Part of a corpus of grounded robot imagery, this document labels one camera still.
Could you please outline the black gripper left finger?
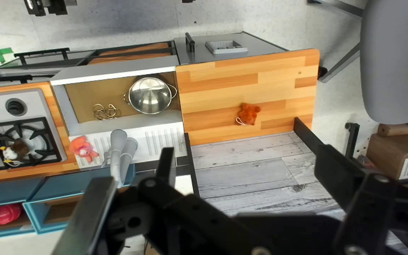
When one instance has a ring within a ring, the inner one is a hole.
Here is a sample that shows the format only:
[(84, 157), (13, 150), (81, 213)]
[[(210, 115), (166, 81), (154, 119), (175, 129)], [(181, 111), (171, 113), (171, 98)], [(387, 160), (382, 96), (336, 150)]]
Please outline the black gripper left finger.
[(176, 173), (176, 157), (172, 147), (162, 147), (155, 169), (155, 180), (162, 186), (174, 186)]

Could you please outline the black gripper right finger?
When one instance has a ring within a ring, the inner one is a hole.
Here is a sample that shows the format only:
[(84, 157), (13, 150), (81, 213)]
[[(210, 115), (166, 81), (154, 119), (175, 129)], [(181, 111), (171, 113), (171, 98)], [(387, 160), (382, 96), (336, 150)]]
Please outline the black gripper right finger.
[(322, 143), (300, 119), (293, 119), (293, 132), (315, 156), (312, 174), (341, 208), (362, 208), (365, 173), (331, 145)]

